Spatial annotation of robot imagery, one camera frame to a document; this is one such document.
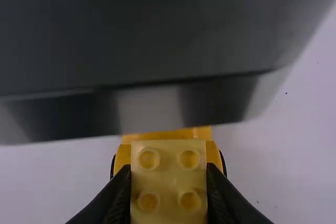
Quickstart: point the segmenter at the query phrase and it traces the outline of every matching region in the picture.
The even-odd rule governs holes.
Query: white surface
[[[229,179],[275,223],[336,223],[335,36],[336,9],[262,117],[214,128]],[[107,183],[119,143],[0,147],[0,223],[66,222]]]

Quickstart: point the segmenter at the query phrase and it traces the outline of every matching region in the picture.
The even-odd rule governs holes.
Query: black wheel
[[[114,160],[115,156],[113,156],[112,163],[111,163],[111,171],[110,171],[110,180],[113,178],[113,171],[114,171]]]
[[[222,160],[223,173],[224,173],[225,177],[227,177],[227,171],[226,171],[226,165],[225,165],[225,161],[224,161],[224,156],[223,156],[223,154],[222,154],[221,151],[219,151],[219,154],[220,154],[220,156],[221,156],[220,158]]]

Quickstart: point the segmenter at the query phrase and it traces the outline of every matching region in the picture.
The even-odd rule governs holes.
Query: lego stud
[[[144,148],[138,155],[138,162],[141,168],[154,170],[160,163],[160,155],[153,149]]]
[[[195,191],[180,193],[178,203],[187,214],[193,214],[201,208],[202,201]]]
[[[200,157],[199,153],[193,150],[187,150],[182,152],[179,155],[178,162],[179,164],[187,169],[187,170],[194,170],[198,168],[200,165]]]
[[[155,192],[141,192],[138,197],[138,206],[144,212],[155,212],[160,205],[160,196]]]

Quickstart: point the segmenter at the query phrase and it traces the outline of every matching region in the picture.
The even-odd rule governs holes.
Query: white background
[[[336,8],[261,117],[214,127],[229,179],[275,223],[336,223],[335,38]],[[66,222],[108,182],[119,144],[0,147],[0,223]]]

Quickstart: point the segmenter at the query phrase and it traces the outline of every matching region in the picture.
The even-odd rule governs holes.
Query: yellow lego brick
[[[131,143],[131,222],[205,224],[206,141]]]

